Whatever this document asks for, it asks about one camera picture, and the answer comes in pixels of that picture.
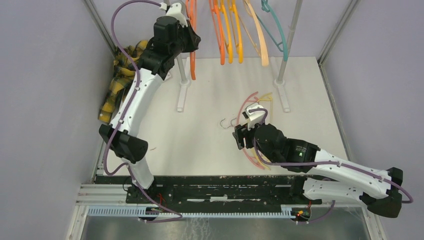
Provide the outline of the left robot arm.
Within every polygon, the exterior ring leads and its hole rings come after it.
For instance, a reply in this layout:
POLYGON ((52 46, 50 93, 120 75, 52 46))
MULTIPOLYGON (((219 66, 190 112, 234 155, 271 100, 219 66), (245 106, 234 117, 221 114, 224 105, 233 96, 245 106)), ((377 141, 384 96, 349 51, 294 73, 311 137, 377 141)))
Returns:
POLYGON ((151 186, 154 176, 146 160, 149 144, 138 138, 141 121, 177 56, 196 51, 200 41, 184 15, 159 17, 153 25, 153 37, 136 64, 135 77, 122 107, 108 125, 99 128, 107 145, 103 161, 107 162, 109 151, 121 158, 135 185, 140 187, 138 197, 144 203, 154 202, 158 191, 151 186))

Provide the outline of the amber yellow hanger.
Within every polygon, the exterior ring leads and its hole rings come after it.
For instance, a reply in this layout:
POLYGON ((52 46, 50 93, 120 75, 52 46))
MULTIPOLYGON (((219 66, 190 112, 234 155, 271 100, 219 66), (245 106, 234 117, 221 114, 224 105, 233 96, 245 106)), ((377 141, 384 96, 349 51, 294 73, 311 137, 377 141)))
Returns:
POLYGON ((225 49, 228 55, 228 63, 232 64, 234 59, 234 52, 233 52, 233 43, 232 43, 232 37, 231 37, 231 26, 230 26, 230 18, 229 18, 229 11, 225 0, 219 1, 219 11, 223 15, 223 39, 225 43, 225 49))

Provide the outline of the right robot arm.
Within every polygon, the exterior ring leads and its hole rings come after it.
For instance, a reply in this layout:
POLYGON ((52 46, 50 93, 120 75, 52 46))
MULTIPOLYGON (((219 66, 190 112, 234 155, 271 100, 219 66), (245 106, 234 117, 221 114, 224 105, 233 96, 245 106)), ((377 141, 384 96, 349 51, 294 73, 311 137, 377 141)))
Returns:
POLYGON ((287 138, 272 124, 237 125, 232 135, 240 150, 254 149, 265 165, 330 179, 329 183, 309 177, 297 181, 288 191, 295 204, 307 199, 357 202, 381 217, 400 214, 404 172, 397 167, 381 170, 350 162, 313 143, 287 138))

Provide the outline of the pink hanger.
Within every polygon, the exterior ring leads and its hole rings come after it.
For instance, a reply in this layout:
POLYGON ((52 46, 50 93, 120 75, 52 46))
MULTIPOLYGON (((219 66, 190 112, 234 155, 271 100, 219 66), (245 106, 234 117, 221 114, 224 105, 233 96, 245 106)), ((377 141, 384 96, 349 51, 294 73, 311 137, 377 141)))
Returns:
MULTIPOLYGON (((251 98, 254 98, 257 94, 258 94, 259 92, 258 91, 256 91, 256 92, 253 92, 252 94, 250 94, 245 100, 244 100, 244 102, 242 103, 242 105, 241 105, 241 107, 240 107, 240 109, 239 109, 239 111, 238 111, 238 114, 237 114, 237 118, 236 118, 236 124, 238 125, 239 123, 240 123, 240 118, 241 118, 241 115, 242 115, 242 111, 243 111, 243 109, 244 109, 244 107, 245 107, 245 105, 251 100, 251 98)), ((244 155, 245 155, 245 157, 255 166, 255 167, 257 167, 258 169, 261 169, 261 170, 265 170, 265 167, 264 167, 264 165, 262 164, 262 163, 259 163, 257 160, 256 160, 256 158, 254 157, 254 156, 250 156, 248 153, 247 153, 247 151, 245 150, 245 149, 242 149, 242 152, 244 153, 244 155)))

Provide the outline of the pale yellow hanger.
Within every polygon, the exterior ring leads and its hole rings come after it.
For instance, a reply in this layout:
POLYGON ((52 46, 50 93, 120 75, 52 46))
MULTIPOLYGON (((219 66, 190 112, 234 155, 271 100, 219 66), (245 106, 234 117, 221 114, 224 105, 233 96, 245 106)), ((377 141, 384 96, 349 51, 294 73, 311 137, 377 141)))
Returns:
MULTIPOLYGON (((274 110, 274 100, 273 100, 273 94, 271 92, 268 92, 266 94, 263 94, 260 97, 257 97, 258 93, 253 94, 248 100, 248 103, 265 103, 265 102, 269 102, 269 109, 268 109, 268 117, 267 119, 269 120, 270 123, 272 123, 273 120, 273 110, 274 110)), ((261 170, 268 170, 270 171, 271 169, 266 165, 263 164, 259 158, 258 155, 255 153, 255 151, 253 149, 250 150, 250 153, 248 153, 248 151, 246 150, 246 156, 248 157, 248 159, 250 160, 250 162, 256 166, 257 168, 261 169, 261 170)))

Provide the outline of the teal hanger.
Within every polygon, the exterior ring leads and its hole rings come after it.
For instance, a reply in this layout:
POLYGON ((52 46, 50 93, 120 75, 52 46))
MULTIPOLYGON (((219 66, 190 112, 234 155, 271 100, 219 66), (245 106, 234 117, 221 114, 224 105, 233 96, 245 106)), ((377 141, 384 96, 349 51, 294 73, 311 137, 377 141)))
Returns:
POLYGON ((263 12, 268 13, 272 16, 274 23, 277 27, 280 40, 278 41, 273 36, 270 29, 265 25, 263 20, 257 14, 256 14, 256 17, 257 17, 259 23, 261 24, 261 26, 265 29, 266 33, 268 34, 268 36, 270 37, 270 39, 272 40, 274 45, 276 46, 276 48, 278 49, 278 51, 283 54, 283 61, 287 62, 288 58, 289 58, 289 48, 288 48, 288 43, 287 43, 286 36, 285 36, 284 30, 282 28, 282 25, 281 25, 277 15, 276 15, 274 9, 270 6, 268 0, 261 0, 260 5, 261 5, 261 10, 263 12))

